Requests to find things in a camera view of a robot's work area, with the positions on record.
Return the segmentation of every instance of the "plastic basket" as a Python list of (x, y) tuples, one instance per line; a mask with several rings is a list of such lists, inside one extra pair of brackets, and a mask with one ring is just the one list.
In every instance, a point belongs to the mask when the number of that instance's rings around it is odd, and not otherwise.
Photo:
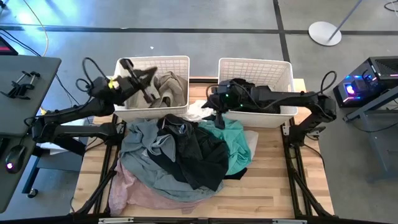
[[(115, 105), (115, 114), (126, 122), (130, 122), (136, 118), (161, 118), (169, 113), (174, 115), (184, 114), (188, 110), (189, 102), (189, 69), (190, 59), (187, 56), (159, 56), (159, 57), (131, 57), (129, 58), (136, 69), (145, 69), (149, 67), (157, 67), (157, 73), (174, 72), (174, 74), (184, 78), (188, 82), (187, 86), (187, 104), (184, 106), (170, 108), (136, 108), (128, 109), (128, 102), (125, 106)], [(121, 68), (119, 60), (116, 63), (114, 75), (125, 77), (128, 72)]]
[[(275, 60), (221, 58), (218, 63), (218, 83), (233, 78), (268, 85), (273, 91), (294, 91), (292, 65)], [(239, 120), (244, 126), (277, 128), (297, 114), (295, 106), (281, 106), (280, 114), (229, 111), (228, 119)]]

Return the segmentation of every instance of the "gray shirt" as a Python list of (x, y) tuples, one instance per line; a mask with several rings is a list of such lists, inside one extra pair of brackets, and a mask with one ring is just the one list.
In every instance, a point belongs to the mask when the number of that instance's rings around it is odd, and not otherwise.
[(220, 183), (216, 192), (207, 187), (193, 190), (187, 183), (176, 181), (173, 175), (158, 166), (147, 153), (157, 155), (162, 150), (172, 161), (175, 160), (175, 141), (169, 134), (157, 136), (157, 119), (146, 121), (135, 119), (128, 124), (129, 134), (123, 139), (120, 161), (146, 186), (158, 194), (179, 202), (192, 202), (213, 196), (223, 188)]

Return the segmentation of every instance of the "mouse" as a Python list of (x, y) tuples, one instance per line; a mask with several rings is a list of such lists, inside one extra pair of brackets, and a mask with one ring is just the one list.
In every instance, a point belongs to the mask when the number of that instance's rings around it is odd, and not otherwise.
[(25, 146), (17, 145), (11, 148), (6, 157), (6, 170), (10, 174), (18, 173), (24, 163)]

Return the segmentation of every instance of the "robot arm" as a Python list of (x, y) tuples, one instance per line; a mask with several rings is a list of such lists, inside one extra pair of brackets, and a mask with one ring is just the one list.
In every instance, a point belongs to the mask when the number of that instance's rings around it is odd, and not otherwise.
[(217, 86), (212, 89), (213, 94), (202, 108), (209, 107), (216, 111), (215, 125), (220, 129), (224, 129), (221, 114), (229, 110), (251, 109), (275, 113), (280, 110), (280, 106), (303, 106), (311, 111), (311, 115), (289, 129), (289, 142), (303, 146), (306, 134), (316, 129), (321, 131), (324, 128), (317, 127), (320, 123), (336, 119), (335, 101), (323, 94), (271, 91), (268, 86), (254, 86), (242, 79), (223, 81)]
[(146, 92), (157, 68), (147, 70), (134, 70), (129, 59), (120, 61), (126, 69), (129, 77), (117, 77), (109, 80), (106, 77), (96, 78), (88, 85), (87, 94), (90, 99), (81, 106), (74, 106), (64, 110), (55, 110), (38, 117), (32, 123), (32, 135), (36, 142), (52, 142), (71, 152), (83, 155), (85, 145), (73, 137), (98, 137), (107, 145), (115, 145), (122, 140), (116, 126), (112, 123), (104, 123), (100, 126), (65, 126), (61, 125), (76, 119), (89, 116), (108, 116), (113, 114), (114, 105), (123, 103), (138, 91), (144, 93), (145, 100), (152, 102), (153, 96)]

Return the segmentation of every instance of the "pile of clothes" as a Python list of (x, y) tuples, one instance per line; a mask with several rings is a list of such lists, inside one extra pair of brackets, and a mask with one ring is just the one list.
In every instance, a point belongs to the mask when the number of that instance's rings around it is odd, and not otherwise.
[(213, 121), (202, 120), (212, 114), (200, 108), (203, 104), (195, 102), (182, 117), (168, 114), (127, 124), (109, 196), (113, 215), (127, 203), (190, 213), (219, 192), (224, 179), (239, 180), (246, 173), (258, 133), (226, 118), (226, 128), (217, 129)]

